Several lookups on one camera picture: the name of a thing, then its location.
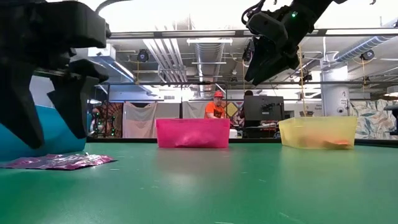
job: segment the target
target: red cap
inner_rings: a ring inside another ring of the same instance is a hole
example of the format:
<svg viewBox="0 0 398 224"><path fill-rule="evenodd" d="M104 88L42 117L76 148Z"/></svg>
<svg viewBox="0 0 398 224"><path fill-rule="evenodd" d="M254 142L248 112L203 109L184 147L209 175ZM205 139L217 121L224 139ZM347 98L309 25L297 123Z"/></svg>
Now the red cap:
<svg viewBox="0 0 398 224"><path fill-rule="evenodd" d="M223 94L222 91L219 91L219 90L218 90L218 91L215 92L214 97L221 97L221 98L224 98L224 94Z"/></svg>

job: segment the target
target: white pillar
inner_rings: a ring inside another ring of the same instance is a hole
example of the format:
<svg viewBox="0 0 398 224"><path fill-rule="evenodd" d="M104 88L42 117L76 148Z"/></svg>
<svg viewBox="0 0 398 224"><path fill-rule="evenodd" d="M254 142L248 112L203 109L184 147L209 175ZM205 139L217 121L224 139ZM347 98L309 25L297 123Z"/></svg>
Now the white pillar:
<svg viewBox="0 0 398 224"><path fill-rule="evenodd" d="M348 66L328 68L321 64L322 82L348 81ZM321 85L322 110L324 116L349 116L348 85Z"/></svg>

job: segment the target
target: man in orange shirt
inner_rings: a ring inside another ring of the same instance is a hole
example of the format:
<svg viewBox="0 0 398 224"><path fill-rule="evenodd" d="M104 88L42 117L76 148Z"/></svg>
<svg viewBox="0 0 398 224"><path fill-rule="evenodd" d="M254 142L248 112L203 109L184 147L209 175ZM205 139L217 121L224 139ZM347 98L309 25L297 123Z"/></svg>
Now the man in orange shirt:
<svg viewBox="0 0 398 224"><path fill-rule="evenodd" d="M209 102L205 109L205 118L225 118L225 110L221 106L224 95L221 91L216 91L213 102Z"/></svg>

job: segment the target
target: green tabletop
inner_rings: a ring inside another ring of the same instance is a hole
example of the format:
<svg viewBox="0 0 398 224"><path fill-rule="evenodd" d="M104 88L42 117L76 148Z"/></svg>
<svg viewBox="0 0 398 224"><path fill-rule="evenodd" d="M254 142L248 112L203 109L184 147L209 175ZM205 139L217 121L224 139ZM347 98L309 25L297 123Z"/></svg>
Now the green tabletop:
<svg viewBox="0 0 398 224"><path fill-rule="evenodd" d="M0 170L0 223L397 223L398 149L228 151L91 143L119 161Z"/></svg>

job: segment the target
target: person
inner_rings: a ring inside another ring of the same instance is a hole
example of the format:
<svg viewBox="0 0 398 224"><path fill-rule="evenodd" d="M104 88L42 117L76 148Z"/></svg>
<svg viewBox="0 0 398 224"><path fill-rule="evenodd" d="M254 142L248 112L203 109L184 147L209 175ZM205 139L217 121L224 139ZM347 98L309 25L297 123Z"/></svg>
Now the person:
<svg viewBox="0 0 398 224"><path fill-rule="evenodd" d="M225 110L221 106L224 94L221 91L216 91L213 97L213 102L209 102L205 109L205 119L208 118L225 118Z"/></svg>
<svg viewBox="0 0 398 224"><path fill-rule="evenodd" d="M251 91L251 90L248 90L248 91L246 91L246 92L244 92L244 95L245 96L253 96L254 94L253 94L253 92ZM241 118L241 119L244 119L245 118L245 115L244 115L244 104L242 105L242 110L241 110L241 113L239 114L239 117ZM260 126L260 123L261 123L261 121L244 121L244 127L246 128L246 127L258 127L258 126Z"/></svg>

